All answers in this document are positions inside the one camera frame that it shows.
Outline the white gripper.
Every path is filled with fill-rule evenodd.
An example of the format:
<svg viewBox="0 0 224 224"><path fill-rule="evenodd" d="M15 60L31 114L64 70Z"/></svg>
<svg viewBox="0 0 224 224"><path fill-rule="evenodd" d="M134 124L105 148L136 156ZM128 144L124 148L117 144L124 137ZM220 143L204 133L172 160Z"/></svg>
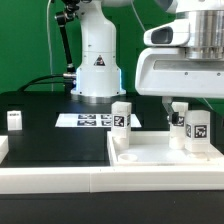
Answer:
<svg viewBox="0 0 224 224"><path fill-rule="evenodd" d="M177 124L172 97L224 98L224 60L188 60L183 48L147 48L138 58L135 88L163 96L168 122Z"/></svg>

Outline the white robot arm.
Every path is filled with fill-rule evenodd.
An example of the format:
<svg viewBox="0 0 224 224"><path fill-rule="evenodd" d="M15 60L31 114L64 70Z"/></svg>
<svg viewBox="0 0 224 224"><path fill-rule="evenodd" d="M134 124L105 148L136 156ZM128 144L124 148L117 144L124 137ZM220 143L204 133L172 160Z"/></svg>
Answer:
<svg viewBox="0 0 224 224"><path fill-rule="evenodd" d="M81 0L82 63L72 93L92 102L120 94L116 65L116 28L104 6L133 0ZM174 21L144 33L135 88L141 95L161 96L171 123L178 113L174 97L224 98L224 0L155 0Z"/></svg>

